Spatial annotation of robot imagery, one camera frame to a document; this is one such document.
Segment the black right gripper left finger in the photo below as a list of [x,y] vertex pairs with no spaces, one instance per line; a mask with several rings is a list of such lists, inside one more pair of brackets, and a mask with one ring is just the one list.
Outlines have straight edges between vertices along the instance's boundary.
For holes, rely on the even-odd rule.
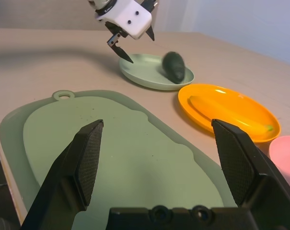
[[23,230],[70,230],[86,211],[96,179],[104,123],[82,127],[53,162],[21,225]]

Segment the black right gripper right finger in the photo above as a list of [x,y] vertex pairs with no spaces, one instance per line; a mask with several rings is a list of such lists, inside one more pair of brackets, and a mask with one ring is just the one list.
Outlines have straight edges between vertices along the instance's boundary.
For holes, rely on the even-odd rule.
[[211,122],[221,169],[236,208],[213,209],[220,230],[290,230],[290,185],[239,127]]

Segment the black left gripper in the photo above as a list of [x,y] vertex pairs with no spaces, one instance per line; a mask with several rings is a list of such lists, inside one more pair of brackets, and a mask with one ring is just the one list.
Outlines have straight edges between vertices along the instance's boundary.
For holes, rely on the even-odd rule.
[[106,27],[114,34],[108,41],[109,47],[122,59],[133,63],[130,56],[119,46],[119,38],[131,36],[138,40],[147,34],[152,41],[155,40],[152,28],[152,12],[158,2],[144,0],[138,3],[134,0],[119,0],[114,7],[104,15]]

